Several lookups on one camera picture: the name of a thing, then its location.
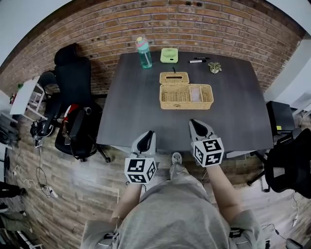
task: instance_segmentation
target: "red object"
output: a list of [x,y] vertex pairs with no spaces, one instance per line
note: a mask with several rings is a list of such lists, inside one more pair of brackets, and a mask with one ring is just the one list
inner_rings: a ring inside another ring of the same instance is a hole
[[66,121],[68,122],[68,114],[70,114],[72,111],[78,109],[79,107],[80,107],[80,105],[78,105],[78,104],[72,104],[71,106],[69,106],[66,113],[65,113],[63,122],[66,122]]

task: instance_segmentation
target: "black chair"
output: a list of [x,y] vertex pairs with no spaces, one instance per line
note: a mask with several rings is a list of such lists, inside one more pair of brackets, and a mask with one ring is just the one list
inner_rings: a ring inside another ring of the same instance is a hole
[[47,134],[49,126],[55,125],[59,127],[59,123],[56,121],[62,113],[62,98],[59,92],[48,94],[46,92],[46,86],[57,85],[56,77],[53,71],[47,71],[41,74],[38,84],[43,88],[46,99],[44,116],[48,118],[44,126],[43,134]]
[[110,162],[110,158],[96,144],[102,108],[91,98],[90,61],[86,57],[77,56],[76,45],[71,44],[60,49],[54,58],[56,64],[54,74],[60,89],[63,107],[67,109],[73,104],[79,106],[68,115],[66,128],[70,142],[68,143],[62,135],[64,127],[62,123],[55,140],[55,147],[82,161],[98,150],[106,162]]
[[[269,188],[280,193],[286,189],[293,189],[305,198],[311,198],[311,131],[295,129],[290,134],[279,139],[265,159],[258,152],[255,155],[264,163],[264,171],[248,181],[250,186],[263,175]],[[284,168],[284,174],[274,177],[274,168]]]

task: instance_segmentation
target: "pen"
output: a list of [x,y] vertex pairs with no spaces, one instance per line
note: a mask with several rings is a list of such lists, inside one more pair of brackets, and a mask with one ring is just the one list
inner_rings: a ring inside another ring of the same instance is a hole
[[190,60],[189,63],[201,63],[206,62],[206,60]]
[[193,59],[195,59],[195,60],[209,60],[210,58],[209,57],[195,57]]

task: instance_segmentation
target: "small plant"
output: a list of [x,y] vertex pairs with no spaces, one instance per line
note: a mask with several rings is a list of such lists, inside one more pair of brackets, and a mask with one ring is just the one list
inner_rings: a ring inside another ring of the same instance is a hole
[[208,65],[212,73],[218,73],[219,71],[222,70],[219,62],[210,62]]

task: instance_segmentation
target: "water bottle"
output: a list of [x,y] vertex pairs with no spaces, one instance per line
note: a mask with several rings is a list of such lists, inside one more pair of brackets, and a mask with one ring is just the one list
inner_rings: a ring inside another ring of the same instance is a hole
[[151,55],[149,51],[149,44],[146,38],[138,37],[136,40],[136,47],[140,57],[140,64],[143,68],[152,67]]

